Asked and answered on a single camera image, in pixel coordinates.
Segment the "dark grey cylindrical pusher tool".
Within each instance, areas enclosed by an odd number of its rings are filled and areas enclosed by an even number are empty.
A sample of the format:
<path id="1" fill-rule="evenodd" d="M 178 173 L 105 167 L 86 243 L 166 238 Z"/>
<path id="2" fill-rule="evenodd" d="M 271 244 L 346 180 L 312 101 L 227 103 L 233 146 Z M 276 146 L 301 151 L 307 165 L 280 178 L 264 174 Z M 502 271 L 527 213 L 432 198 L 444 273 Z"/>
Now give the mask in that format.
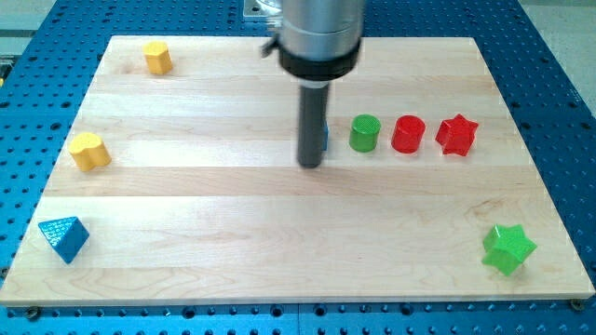
<path id="1" fill-rule="evenodd" d="M 316 168 L 321 163 L 328 94 L 328 83 L 300 85 L 297 160 L 303 168 Z"/>

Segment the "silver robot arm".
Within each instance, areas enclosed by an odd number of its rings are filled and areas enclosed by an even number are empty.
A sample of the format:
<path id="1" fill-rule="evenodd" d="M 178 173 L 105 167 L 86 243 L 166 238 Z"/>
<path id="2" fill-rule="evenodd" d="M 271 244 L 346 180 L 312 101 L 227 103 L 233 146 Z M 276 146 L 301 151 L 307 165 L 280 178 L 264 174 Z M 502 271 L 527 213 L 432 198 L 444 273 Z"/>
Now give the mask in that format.
<path id="1" fill-rule="evenodd" d="M 321 164 L 331 82 L 358 62 L 364 0 L 288 0 L 272 19 L 273 35 L 261 48 L 264 58 L 278 53 L 278 64 L 299 80 L 297 161 Z"/>

